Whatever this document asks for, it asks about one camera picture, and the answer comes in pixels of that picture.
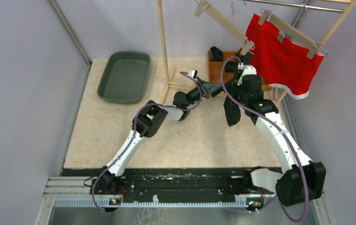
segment floor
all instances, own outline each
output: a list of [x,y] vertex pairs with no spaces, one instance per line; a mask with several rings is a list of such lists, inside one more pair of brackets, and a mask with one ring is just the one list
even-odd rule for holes
[[[64,168],[97,168],[106,165],[123,144],[139,108],[148,100],[159,102],[166,81],[162,58],[152,58],[151,76],[143,99],[135,105],[108,103],[97,95],[107,59],[93,61]],[[176,67],[173,80],[195,87],[180,71],[198,70],[207,79],[205,57],[168,58]],[[164,104],[170,105],[170,89]],[[226,123],[224,99],[205,99],[184,121],[164,121],[128,164],[130,168],[280,166],[273,150],[251,120],[242,116],[235,126]]]

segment gray floor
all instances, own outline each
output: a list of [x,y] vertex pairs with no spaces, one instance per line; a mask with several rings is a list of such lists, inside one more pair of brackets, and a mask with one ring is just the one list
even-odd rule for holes
[[[313,205],[302,225],[318,225]],[[288,212],[299,218],[303,204]],[[279,203],[273,202],[259,214],[230,211],[225,208],[124,208],[102,213],[96,208],[54,207],[49,225],[289,225]]]

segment red cloth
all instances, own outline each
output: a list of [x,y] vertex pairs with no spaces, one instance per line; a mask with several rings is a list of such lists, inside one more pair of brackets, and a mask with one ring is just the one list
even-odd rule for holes
[[324,56],[316,54],[309,59],[308,49],[288,38],[281,43],[277,39],[279,29],[269,21],[259,25],[259,19],[260,16],[254,15],[247,29],[248,39],[255,43],[251,64],[258,75],[266,78],[269,86],[283,88],[295,99],[307,97]]

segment white wall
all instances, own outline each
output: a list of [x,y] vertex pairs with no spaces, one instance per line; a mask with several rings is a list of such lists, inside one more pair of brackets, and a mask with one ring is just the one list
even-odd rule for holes
[[34,223],[85,71],[45,0],[0,0],[0,225]]
[[[322,37],[334,15],[312,12],[301,29]],[[327,169],[337,224],[356,224],[356,7],[326,44],[309,96],[290,99],[304,150]]]
[[[209,0],[228,18],[230,0]],[[156,0],[58,0],[91,59],[108,58],[117,51],[136,50],[162,56]],[[164,0],[164,26],[168,56],[203,56],[212,46],[238,50],[233,36],[204,13],[193,15],[194,0]],[[254,13],[261,8],[273,10],[291,21],[297,9],[236,0],[233,22],[245,33]]]

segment hanger hook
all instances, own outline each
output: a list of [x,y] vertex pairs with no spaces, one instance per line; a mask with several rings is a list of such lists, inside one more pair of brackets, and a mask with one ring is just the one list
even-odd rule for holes
[[305,7],[305,10],[306,10],[306,11],[305,11],[305,14],[304,14],[301,18],[295,19],[296,21],[305,18],[305,16],[308,14],[308,6],[305,5],[305,4],[303,4],[303,3],[301,3],[301,5],[303,5],[303,7]]
[[233,11],[233,14],[232,14],[232,17],[230,18],[230,20],[233,20],[233,16],[235,15],[235,9],[233,8],[233,2],[235,0],[232,1],[232,4],[230,5],[232,7],[232,11]]

